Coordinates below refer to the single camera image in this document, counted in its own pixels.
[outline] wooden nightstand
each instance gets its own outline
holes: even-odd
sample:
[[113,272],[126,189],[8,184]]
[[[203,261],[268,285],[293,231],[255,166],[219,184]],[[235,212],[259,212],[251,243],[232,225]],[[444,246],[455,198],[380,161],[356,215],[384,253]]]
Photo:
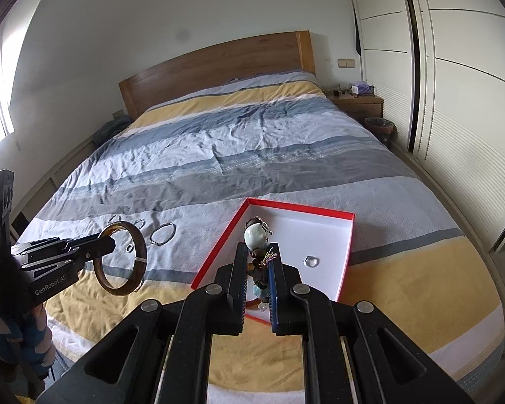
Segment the wooden nightstand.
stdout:
[[359,96],[352,94],[340,94],[334,97],[332,93],[325,93],[341,111],[346,112],[350,117],[363,124],[367,117],[383,116],[383,98],[378,96]]

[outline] clear gem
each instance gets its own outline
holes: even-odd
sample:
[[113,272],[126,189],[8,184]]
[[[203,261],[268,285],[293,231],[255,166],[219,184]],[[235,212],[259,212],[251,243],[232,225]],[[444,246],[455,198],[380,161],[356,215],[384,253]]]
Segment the clear gem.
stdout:
[[312,255],[309,255],[307,258],[305,258],[303,264],[305,264],[307,267],[316,267],[318,264],[320,264],[320,260],[316,257],[313,257]]

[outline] white wardrobe door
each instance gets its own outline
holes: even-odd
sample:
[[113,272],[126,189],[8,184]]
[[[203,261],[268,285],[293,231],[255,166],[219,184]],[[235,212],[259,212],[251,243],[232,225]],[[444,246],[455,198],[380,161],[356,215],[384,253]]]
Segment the white wardrobe door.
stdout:
[[405,0],[353,0],[360,27],[365,80],[383,98],[383,116],[394,122],[394,142],[408,146],[413,69]]
[[419,3],[435,66],[419,159],[492,248],[505,229],[505,10],[498,0]]

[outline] light switch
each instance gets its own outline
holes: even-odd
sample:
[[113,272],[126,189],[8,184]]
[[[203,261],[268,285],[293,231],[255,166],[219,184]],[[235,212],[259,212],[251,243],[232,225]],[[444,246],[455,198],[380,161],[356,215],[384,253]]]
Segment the light switch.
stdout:
[[355,68],[355,59],[339,59],[339,68]]

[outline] wooden bracelet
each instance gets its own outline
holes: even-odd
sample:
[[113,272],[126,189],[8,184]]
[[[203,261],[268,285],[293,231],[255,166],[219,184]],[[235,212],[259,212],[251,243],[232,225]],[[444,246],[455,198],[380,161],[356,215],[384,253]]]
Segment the wooden bracelet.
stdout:
[[245,301],[245,308],[252,310],[254,307],[260,305],[260,298],[253,299],[252,301]]
[[135,265],[133,266],[133,270],[129,279],[125,282],[121,287],[112,286],[108,279],[106,279],[105,272],[103,270],[103,258],[97,257],[94,259],[94,272],[95,277],[101,284],[101,286],[108,291],[109,293],[115,296],[125,296],[135,290],[140,283],[142,282],[142,278],[144,273],[146,272],[147,265],[147,249],[146,249],[146,241],[144,241],[144,237],[140,230],[130,222],[126,222],[123,220],[111,223],[105,229],[101,231],[99,234],[99,238],[108,237],[112,234],[127,230],[133,239],[133,244],[135,245]]

